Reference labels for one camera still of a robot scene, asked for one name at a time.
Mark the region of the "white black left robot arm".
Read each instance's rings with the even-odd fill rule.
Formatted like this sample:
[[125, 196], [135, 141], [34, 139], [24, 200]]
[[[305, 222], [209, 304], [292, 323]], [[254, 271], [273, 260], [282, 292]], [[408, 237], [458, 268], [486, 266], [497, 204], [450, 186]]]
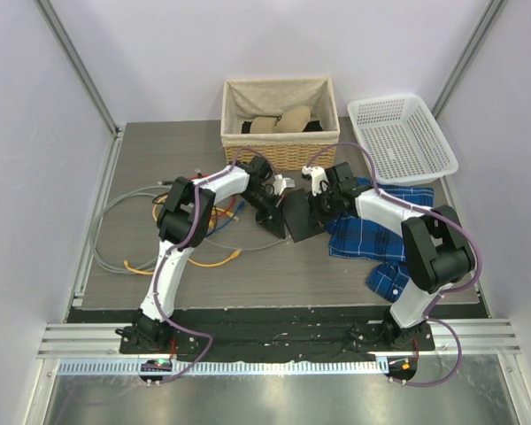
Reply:
[[126, 339], [142, 344], [153, 353], [163, 352], [171, 341], [167, 322], [175, 307], [175, 297], [185, 266], [207, 237], [213, 209], [232, 196], [239, 196], [256, 210], [256, 222], [284, 240], [286, 229], [281, 204], [295, 182], [274, 172], [260, 156], [251, 162], [236, 161], [214, 174], [190, 180], [177, 178], [168, 192], [157, 218], [158, 258], [150, 288], [125, 328]]

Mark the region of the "yellow ethernet cable long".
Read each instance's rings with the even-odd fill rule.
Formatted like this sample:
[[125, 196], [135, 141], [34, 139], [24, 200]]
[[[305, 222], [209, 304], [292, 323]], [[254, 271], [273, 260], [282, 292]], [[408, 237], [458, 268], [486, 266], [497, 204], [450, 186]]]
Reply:
[[[162, 195], [160, 197], [156, 197], [155, 200], [152, 202], [152, 218], [153, 220], [158, 219], [158, 213], [163, 209], [163, 204], [167, 199], [167, 195]], [[213, 231], [217, 231], [219, 229], [219, 219], [225, 218], [226, 220], [238, 220], [236, 217], [236, 214], [234, 212], [234, 206], [235, 206], [235, 196], [231, 196], [229, 200], [229, 204], [226, 208], [215, 206], [212, 210], [211, 220], [209, 227], [207, 230], [212, 233]]]

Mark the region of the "black network switch box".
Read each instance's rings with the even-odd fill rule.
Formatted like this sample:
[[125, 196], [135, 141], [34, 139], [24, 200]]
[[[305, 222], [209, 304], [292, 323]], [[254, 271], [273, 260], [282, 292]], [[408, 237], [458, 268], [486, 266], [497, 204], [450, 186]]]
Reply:
[[324, 232], [313, 215], [312, 206], [304, 189], [297, 189], [287, 194], [283, 203], [283, 218], [295, 243], [315, 237]]

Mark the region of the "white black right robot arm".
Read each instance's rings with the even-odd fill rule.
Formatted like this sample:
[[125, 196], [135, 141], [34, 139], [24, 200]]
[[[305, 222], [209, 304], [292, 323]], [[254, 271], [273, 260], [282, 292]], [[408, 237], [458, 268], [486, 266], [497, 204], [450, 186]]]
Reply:
[[409, 281], [384, 313], [381, 336], [394, 350], [410, 344], [438, 302], [476, 267], [477, 257], [456, 211], [424, 207], [390, 195], [373, 182], [361, 186], [344, 162], [330, 168], [304, 166], [311, 182], [311, 214], [320, 224], [348, 214], [375, 222], [402, 238]]

